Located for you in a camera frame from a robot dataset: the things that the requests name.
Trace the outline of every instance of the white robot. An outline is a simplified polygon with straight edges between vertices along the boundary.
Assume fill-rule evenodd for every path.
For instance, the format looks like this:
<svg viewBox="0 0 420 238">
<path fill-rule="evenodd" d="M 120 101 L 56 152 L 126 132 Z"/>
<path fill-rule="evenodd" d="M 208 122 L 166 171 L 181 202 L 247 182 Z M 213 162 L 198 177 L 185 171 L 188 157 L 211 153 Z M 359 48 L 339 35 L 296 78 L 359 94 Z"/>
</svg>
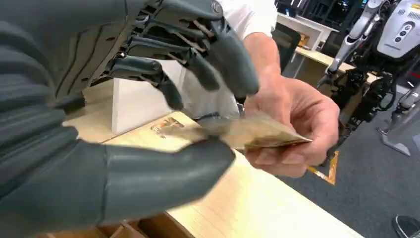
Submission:
<svg viewBox="0 0 420 238">
<path fill-rule="evenodd" d="M 338 75 L 338 68 L 348 57 L 356 68 Z M 369 0 L 317 85 L 317 88 L 324 84 L 331 86 L 331 98 L 341 110 L 362 92 L 362 100 L 349 118 L 344 121 L 344 117 L 340 117 L 339 141 L 329 151 L 329 158 L 362 122 L 369 122 L 377 112 L 392 107 L 398 79 L 407 77 L 419 61 L 420 0 Z M 368 72 L 375 72 L 377 77 L 370 86 L 366 86 Z M 419 93 L 420 86 L 417 86 L 400 100 L 389 128 L 382 130 L 383 141 L 388 142 L 385 144 L 396 148 L 387 134 L 407 123 L 408 111 L 417 111 L 413 107 Z M 387 94 L 391 94 L 392 99 L 383 106 L 381 103 Z"/>
</svg>

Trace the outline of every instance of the gray carpet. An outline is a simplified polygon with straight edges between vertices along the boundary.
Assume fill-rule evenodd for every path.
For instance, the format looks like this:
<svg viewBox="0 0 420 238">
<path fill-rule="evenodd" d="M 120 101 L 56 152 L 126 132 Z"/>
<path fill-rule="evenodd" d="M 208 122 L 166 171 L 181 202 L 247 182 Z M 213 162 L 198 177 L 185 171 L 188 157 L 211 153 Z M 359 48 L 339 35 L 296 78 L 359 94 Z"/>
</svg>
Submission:
<svg viewBox="0 0 420 238">
<path fill-rule="evenodd" d="M 396 238 L 397 214 L 420 220 L 420 151 L 411 136 L 402 141 L 411 157 L 380 142 L 376 128 L 389 118 L 390 111 L 378 114 L 342 145 L 335 186 L 309 172 L 280 179 L 364 237 Z"/>
</svg>

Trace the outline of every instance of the gold card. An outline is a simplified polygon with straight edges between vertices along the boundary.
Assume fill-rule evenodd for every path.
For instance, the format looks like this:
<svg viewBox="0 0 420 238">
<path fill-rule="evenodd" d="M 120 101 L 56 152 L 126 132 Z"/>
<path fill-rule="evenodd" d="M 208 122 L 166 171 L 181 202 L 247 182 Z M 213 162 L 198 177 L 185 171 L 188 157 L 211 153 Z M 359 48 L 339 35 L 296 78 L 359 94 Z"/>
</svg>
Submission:
<svg viewBox="0 0 420 238">
<path fill-rule="evenodd" d="M 262 113 L 239 119 L 213 119 L 201 125 L 183 128 L 170 126 L 163 128 L 161 133 L 191 141 L 218 136 L 230 147 L 238 150 L 245 147 L 278 147 L 312 141 Z"/>
</svg>

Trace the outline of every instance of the humanoid robot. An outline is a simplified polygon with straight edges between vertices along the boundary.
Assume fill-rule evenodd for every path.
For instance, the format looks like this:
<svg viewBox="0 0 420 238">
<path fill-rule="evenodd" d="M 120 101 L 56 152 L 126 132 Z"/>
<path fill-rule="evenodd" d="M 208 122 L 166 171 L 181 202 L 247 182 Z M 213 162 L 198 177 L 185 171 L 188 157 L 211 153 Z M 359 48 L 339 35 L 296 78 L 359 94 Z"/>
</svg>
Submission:
<svg viewBox="0 0 420 238">
<path fill-rule="evenodd" d="M 150 82 L 179 110 L 154 59 L 175 59 L 237 97 L 258 81 L 214 0 L 0 0 L 0 230 L 3 237 L 139 219 L 203 197 L 234 159 L 208 138 L 177 153 L 100 145 L 62 126 L 51 101 L 102 77 Z"/>
<path fill-rule="evenodd" d="M 338 68 L 348 57 L 356 68 L 339 75 Z M 339 141 L 328 151 L 326 163 L 362 122 L 392 107 L 398 79 L 406 77 L 419 61 L 420 1 L 369 0 L 317 85 L 330 85 L 331 98 L 342 110 Z M 376 73 L 376 81 L 366 86 L 368 72 Z M 387 94 L 392 95 L 391 100 L 382 105 Z M 346 118 L 344 109 L 356 95 L 362 99 Z"/>
</svg>

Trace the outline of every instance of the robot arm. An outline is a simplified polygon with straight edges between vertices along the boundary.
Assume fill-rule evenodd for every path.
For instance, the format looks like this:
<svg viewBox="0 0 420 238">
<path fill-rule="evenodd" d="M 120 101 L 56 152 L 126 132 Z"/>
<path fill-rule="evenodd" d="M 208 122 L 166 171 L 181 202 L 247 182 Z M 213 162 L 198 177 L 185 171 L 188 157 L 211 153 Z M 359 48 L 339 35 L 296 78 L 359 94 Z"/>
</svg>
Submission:
<svg viewBox="0 0 420 238">
<path fill-rule="evenodd" d="M 340 50 L 332 64 L 325 70 L 325 75 L 318 82 L 317 88 L 325 83 L 332 84 L 333 77 L 337 73 L 340 65 L 363 41 L 366 40 L 374 25 L 380 20 L 378 11 L 385 1 L 387 0 L 369 0 L 367 2 L 362 15 L 356 21 L 350 33 L 344 38 Z"/>
<path fill-rule="evenodd" d="M 0 5 L 0 230 L 5 237 L 162 212 L 203 197 L 233 162 L 234 153 L 215 138 L 177 153 L 87 143 L 77 139 L 74 128 L 62 126 L 62 110 L 47 106 L 51 98 L 101 75 L 130 72 L 156 83 L 169 104 L 180 107 L 161 67 L 139 56 L 176 57 L 203 76 L 208 89 L 216 88 L 206 71 L 212 65 L 235 94 L 255 94 L 251 60 L 217 2 L 0 0 Z M 154 20 L 158 28 L 150 25 Z"/>
</svg>

